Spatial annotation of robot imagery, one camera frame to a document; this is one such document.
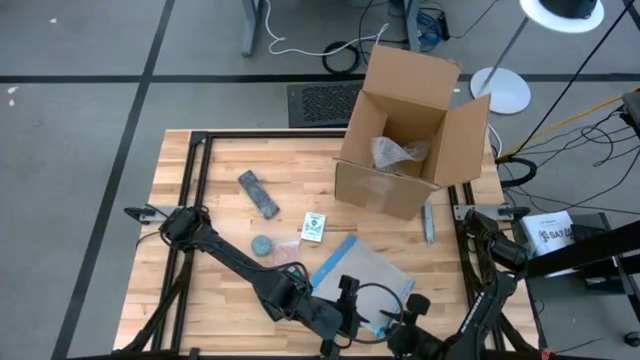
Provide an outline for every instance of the cardboard box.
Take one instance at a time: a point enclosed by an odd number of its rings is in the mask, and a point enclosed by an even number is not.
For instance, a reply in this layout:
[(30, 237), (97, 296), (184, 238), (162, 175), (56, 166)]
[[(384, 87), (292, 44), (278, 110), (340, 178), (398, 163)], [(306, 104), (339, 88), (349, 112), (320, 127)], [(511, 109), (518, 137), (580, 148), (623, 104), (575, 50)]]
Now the cardboard box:
[[(337, 200), (412, 219), (429, 195), (480, 177), (489, 96), (448, 111), (460, 69), (446, 60), (376, 45), (336, 165)], [(396, 175), (373, 166), (371, 139), (428, 140), (423, 162)]]

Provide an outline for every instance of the wooden tabletop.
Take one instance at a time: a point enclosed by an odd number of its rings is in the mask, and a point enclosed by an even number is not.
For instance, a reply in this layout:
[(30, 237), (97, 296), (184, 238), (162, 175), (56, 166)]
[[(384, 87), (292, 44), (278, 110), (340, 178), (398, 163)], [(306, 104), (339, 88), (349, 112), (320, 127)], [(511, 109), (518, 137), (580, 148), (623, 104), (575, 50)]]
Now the wooden tabletop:
[[(149, 203), (175, 206), (178, 202), (190, 131), (165, 135), (153, 179)], [(408, 273), (414, 292), (428, 297), (431, 308), (418, 325), (444, 339), (458, 330), (468, 311), (451, 207), (446, 189), (430, 197), (436, 243), (428, 245), (420, 217), (412, 221), (372, 214), (333, 197), (335, 160), (342, 139), (215, 139), (207, 174), (204, 204), (213, 227), (234, 246), (256, 258), (250, 242), (259, 234), (276, 240), (296, 239), (307, 211), (327, 215), (322, 243), (302, 241), (300, 261), (315, 272), (348, 234), (357, 234), (376, 252)], [(189, 204), (193, 204), (202, 146), (196, 155)], [(478, 204), (502, 204), (504, 198), (490, 146), (485, 146), (482, 177), (472, 182)], [(264, 220), (237, 182), (246, 170), (262, 181), (280, 206), (272, 220)], [(459, 198), (464, 199), (459, 189)], [(141, 235), (157, 231), (144, 226)], [(125, 346), (145, 324), (158, 304), (169, 249), (157, 236), (137, 249), (114, 348)], [(167, 317), (164, 344), (170, 341), (174, 309)], [(538, 343), (526, 285), (520, 282), (504, 313), (523, 337)], [(296, 322), (272, 322), (251, 285), (217, 260), (198, 252), (188, 296), (181, 353), (199, 347), (208, 355), (317, 355), (320, 339)], [(345, 355), (390, 355), (385, 344), (354, 344)]]

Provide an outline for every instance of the white sticker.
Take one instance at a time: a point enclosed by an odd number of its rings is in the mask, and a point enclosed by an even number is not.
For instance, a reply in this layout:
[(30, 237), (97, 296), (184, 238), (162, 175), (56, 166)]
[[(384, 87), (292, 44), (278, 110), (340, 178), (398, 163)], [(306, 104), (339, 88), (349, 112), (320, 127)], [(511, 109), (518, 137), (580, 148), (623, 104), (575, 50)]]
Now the white sticker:
[(304, 224), (302, 225), (303, 240), (315, 242), (322, 241), (322, 233), (324, 232), (324, 223), (327, 220), (326, 215), (308, 212), (304, 216)]

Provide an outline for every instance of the white cable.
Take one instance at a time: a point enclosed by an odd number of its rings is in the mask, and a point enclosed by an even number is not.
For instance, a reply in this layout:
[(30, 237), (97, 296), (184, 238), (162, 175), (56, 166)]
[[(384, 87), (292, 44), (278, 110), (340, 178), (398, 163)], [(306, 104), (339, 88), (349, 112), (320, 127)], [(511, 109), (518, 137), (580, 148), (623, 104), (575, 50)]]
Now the white cable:
[(271, 31), (271, 27), (269, 26), (269, 18), (271, 16), (271, 0), (267, 0), (267, 15), (264, 19), (264, 27), (267, 29), (267, 32), (269, 33), (269, 35), (271, 35), (271, 37), (273, 38), (273, 42), (269, 45), (269, 52), (273, 55), (282, 55), (282, 54), (286, 54), (289, 52), (297, 52), (297, 53), (301, 53), (301, 54), (305, 54), (305, 55), (309, 55), (309, 56), (328, 56), (328, 55), (333, 55), (336, 54), (342, 50), (344, 50), (347, 46), (356, 43), (358, 41), (362, 41), (362, 40), (370, 40), (370, 39), (376, 39), (376, 44), (378, 44), (378, 41), (380, 41), (380, 37), (382, 36), (382, 33), (385, 32), (385, 30), (387, 30), (387, 28), (389, 27), (389, 23), (386, 23), (384, 25), (382, 25), (382, 28), (380, 29), (380, 31), (375, 34), (375, 35), (371, 35), (371, 36), (365, 36), (362, 38), (358, 38), (358, 39), (354, 39), (349, 41), (348, 43), (342, 45), (341, 47), (334, 49), (332, 51), (329, 51), (327, 53), (310, 53), (304, 50), (300, 50), (300, 49), (285, 49), (282, 51), (273, 51), (273, 46), (281, 41), (286, 40), (287, 38), (284, 37), (277, 37), (273, 34), (273, 32)]
[(498, 135), (498, 132), (493, 128), (493, 126), (491, 126), (491, 124), (489, 125), (489, 130), (491, 130), (491, 133), (493, 134), (493, 136), (496, 138), (496, 140), (498, 140), (498, 156), (502, 155), (502, 140), (500, 140), (500, 136)]

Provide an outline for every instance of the lamp base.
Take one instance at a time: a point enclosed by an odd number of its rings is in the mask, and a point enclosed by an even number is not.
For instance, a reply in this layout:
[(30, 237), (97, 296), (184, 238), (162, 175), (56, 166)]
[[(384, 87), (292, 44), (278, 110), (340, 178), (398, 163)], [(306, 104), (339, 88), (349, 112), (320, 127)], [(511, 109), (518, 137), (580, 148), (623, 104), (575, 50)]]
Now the lamp base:
[(491, 68), (484, 68), (471, 78), (469, 87), (474, 98), (491, 94), (489, 109), (498, 114), (515, 114), (524, 110), (531, 102), (529, 85), (511, 70), (498, 68), (493, 78), (481, 92), (482, 84), (491, 72)]

